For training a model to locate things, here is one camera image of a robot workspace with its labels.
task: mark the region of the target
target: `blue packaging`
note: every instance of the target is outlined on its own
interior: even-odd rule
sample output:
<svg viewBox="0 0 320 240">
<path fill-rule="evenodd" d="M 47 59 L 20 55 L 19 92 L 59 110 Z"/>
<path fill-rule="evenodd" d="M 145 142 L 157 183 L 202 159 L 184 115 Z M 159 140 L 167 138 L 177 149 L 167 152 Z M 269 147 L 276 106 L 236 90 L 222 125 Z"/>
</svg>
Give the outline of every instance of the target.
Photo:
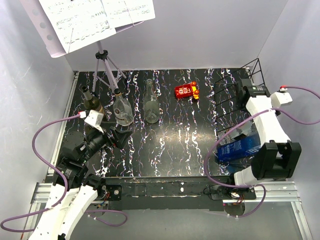
<svg viewBox="0 0 320 240">
<path fill-rule="evenodd" d="M 228 163 L 233 160 L 252 156 L 257 153 L 259 149 L 259 134 L 255 134 L 218 147 L 217 157 L 219 162 Z"/>
</svg>

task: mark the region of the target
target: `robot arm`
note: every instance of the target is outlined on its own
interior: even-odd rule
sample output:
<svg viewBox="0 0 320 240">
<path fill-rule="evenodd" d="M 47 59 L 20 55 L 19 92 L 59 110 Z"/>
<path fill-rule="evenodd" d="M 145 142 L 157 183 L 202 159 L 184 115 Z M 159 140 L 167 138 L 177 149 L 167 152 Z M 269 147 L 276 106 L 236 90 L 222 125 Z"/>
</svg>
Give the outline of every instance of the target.
<svg viewBox="0 0 320 240">
<path fill-rule="evenodd" d="M 285 88 L 270 95 L 265 86 L 254 85 L 242 86 L 237 91 L 237 100 L 251 115 L 292 102 Z M 300 144 L 291 142 L 280 126 L 275 110 L 257 116 L 254 123 L 261 148 L 253 157 L 250 167 L 234 174 L 234 184 L 256 185 L 263 181 L 292 177 L 301 154 Z"/>
<path fill-rule="evenodd" d="M 85 133 L 85 141 L 73 149 L 63 148 L 57 168 L 68 180 L 65 198 L 54 208 L 44 212 L 29 240 L 69 240 L 78 221 L 88 206 L 98 196 L 106 193 L 106 180 L 90 174 L 85 180 L 88 168 L 85 165 L 101 148 L 117 147 L 123 149 L 131 131 L 117 131 L 111 127 L 113 137 L 100 127 L 103 114 L 91 110 L 85 122 L 90 125 Z M 60 175 L 53 175 L 53 183 L 46 208 L 60 198 L 66 190 Z"/>
</svg>

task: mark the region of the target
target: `glass bottle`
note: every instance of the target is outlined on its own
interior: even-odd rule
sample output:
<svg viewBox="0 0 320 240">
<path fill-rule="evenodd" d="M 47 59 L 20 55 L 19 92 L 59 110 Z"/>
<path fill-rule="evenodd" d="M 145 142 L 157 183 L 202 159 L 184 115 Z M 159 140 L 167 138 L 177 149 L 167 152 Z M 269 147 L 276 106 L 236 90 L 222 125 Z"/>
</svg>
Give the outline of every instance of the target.
<svg viewBox="0 0 320 240">
<path fill-rule="evenodd" d="M 143 97 L 143 111 L 144 111 L 144 119 L 148 123 L 154 124 L 159 120 L 159 117 L 160 117 L 159 101 L 155 94 L 152 79 L 148 79 L 146 81 L 146 89 Z"/>
<path fill-rule="evenodd" d="M 115 101 L 113 103 L 113 112 L 118 124 L 122 126 L 129 126 L 134 121 L 132 108 L 130 102 L 122 97 L 119 88 L 114 90 Z"/>
<path fill-rule="evenodd" d="M 85 107 L 85 109 L 87 110 L 95 110 L 99 113 L 103 114 L 103 117 L 105 117 L 105 110 L 102 107 L 99 98 L 97 98 L 96 96 L 92 96 L 90 91 L 88 90 L 87 86 L 83 86 L 81 88 L 82 93 L 84 95 L 84 101 L 83 101 L 83 105 Z"/>
</svg>

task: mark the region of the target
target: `clear glass bottle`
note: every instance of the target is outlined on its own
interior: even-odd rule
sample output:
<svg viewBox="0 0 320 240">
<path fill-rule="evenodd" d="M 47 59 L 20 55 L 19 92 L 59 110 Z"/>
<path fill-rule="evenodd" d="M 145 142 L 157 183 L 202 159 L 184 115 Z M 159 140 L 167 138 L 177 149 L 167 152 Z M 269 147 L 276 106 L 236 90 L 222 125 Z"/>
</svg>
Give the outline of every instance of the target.
<svg viewBox="0 0 320 240">
<path fill-rule="evenodd" d="M 152 79 L 146 81 L 146 89 L 143 97 L 144 119 L 150 124 L 156 123 L 160 117 L 159 101 L 155 94 L 153 83 Z"/>
<path fill-rule="evenodd" d="M 119 88 L 114 90 L 114 94 L 115 101 L 113 103 L 113 112 L 116 121 L 121 126 L 129 126 L 134 121 L 130 102 L 122 97 L 122 93 Z"/>
</svg>

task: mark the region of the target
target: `white panel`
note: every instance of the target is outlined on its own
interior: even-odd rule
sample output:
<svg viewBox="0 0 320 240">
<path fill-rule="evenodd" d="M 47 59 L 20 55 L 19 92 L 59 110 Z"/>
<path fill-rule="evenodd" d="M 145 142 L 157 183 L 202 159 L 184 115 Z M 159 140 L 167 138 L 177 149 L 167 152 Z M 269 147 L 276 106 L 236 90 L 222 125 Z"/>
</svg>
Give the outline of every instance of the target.
<svg viewBox="0 0 320 240">
<path fill-rule="evenodd" d="M 102 45 L 124 70 L 240 67 L 258 56 L 286 2 L 153 0 L 155 19 Z M 94 71 L 96 52 L 91 44 L 66 58 L 73 70 Z"/>
<path fill-rule="evenodd" d="M 320 1 L 289 0 L 259 57 L 270 92 L 281 85 L 311 88 L 320 93 Z M 282 108 L 302 121 L 320 118 L 320 100 L 289 89 L 293 102 Z M 300 125 L 282 114 L 280 123 L 291 141 L 302 147 L 293 179 L 314 239 L 320 239 L 320 124 Z"/>
<path fill-rule="evenodd" d="M 47 171 L 33 153 L 32 137 L 63 116 L 73 72 L 64 57 L 53 59 L 18 0 L 0 0 L 0 218 L 25 214 L 36 182 Z M 50 160 L 60 125 L 39 135 L 36 146 Z M 22 229 L 26 219 L 7 223 Z M 20 239 L 0 230 L 0 239 Z"/>
<path fill-rule="evenodd" d="M 51 57 L 58 58 L 65 55 L 66 51 L 60 43 L 58 36 L 39 0 L 20 0 L 20 2 L 31 19 L 35 29 L 40 34 Z"/>
</svg>

